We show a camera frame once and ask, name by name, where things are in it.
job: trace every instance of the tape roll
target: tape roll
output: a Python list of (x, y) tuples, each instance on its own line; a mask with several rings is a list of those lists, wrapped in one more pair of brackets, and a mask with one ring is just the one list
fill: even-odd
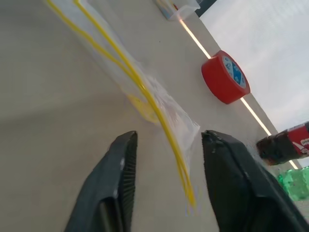
[(239, 65), (224, 51), (202, 65), (204, 80), (211, 92), (230, 104), (250, 93), (249, 83)]

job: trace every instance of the green plastic bottle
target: green plastic bottle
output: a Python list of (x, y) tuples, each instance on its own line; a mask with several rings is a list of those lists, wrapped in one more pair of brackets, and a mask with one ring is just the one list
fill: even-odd
[(309, 199), (309, 167), (287, 170), (277, 180), (293, 201)]

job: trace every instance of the clear plastic bag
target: clear plastic bag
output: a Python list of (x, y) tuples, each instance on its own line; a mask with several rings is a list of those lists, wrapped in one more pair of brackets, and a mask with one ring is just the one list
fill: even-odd
[(161, 124), (171, 144), (189, 203), (195, 198), (189, 179), (190, 147), (199, 125), (176, 103), (158, 81), (147, 75), (125, 49), (103, 17), (85, 0), (47, 0), (73, 29), (98, 64), (127, 95), (132, 105), (150, 122)]

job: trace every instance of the table surface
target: table surface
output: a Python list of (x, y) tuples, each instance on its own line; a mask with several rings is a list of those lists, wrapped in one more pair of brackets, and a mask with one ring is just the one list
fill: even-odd
[[(151, 0), (114, 0), (104, 11), (129, 52), (156, 76), (201, 130), (254, 146), (266, 133), (241, 101), (225, 105), (204, 83), (207, 60), (177, 21)], [(76, 35), (41, 1), (5, 1), (0, 14), (0, 228), (65, 228), (79, 189), (120, 134), (139, 135), (134, 232), (218, 231), (200, 134), (191, 161), (198, 216), (186, 215), (176, 162), (162, 129), (144, 121)], [(210, 55), (220, 48), (196, 15), (185, 21)], [(246, 101), (276, 130), (250, 94)]]

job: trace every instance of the plastic bottle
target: plastic bottle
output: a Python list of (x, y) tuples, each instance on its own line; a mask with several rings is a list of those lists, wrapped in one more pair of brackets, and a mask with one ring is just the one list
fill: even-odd
[(293, 201), (309, 199), (309, 167), (288, 170), (278, 175), (277, 180)]
[(256, 144), (260, 157), (269, 165), (309, 156), (309, 122), (268, 136)]

